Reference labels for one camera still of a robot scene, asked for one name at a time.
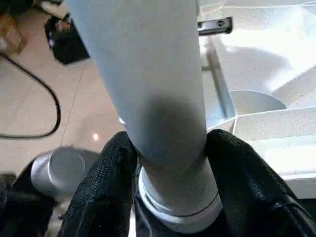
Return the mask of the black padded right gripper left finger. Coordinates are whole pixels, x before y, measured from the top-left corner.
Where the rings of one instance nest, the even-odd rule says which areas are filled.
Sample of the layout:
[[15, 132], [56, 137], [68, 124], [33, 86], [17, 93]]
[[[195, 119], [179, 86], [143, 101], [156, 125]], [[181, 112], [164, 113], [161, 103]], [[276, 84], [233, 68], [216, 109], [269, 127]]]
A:
[[134, 200], [137, 153], [125, 131], [110, 139], [80, 182], [60, 237], [126, 237]]

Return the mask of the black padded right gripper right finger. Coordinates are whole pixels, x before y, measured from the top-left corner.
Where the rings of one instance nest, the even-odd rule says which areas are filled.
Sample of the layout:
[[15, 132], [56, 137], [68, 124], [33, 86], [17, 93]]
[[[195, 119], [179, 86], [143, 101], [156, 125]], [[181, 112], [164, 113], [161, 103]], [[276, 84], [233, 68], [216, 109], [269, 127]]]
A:
[[205, 153], [233, 236], [316, 235], [315, 218], [248, 143], [215, 129], [207, 134]]

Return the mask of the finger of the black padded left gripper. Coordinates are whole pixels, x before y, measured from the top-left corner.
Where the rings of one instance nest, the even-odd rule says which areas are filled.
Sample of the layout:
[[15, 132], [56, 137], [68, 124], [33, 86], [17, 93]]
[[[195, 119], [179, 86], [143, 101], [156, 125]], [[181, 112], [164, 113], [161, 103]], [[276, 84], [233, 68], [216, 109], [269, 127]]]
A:
[[199, 36], [212, 36], [218, 34], [230, 34], [233, 31], [233, 18], [199, 21], [197, 23]]

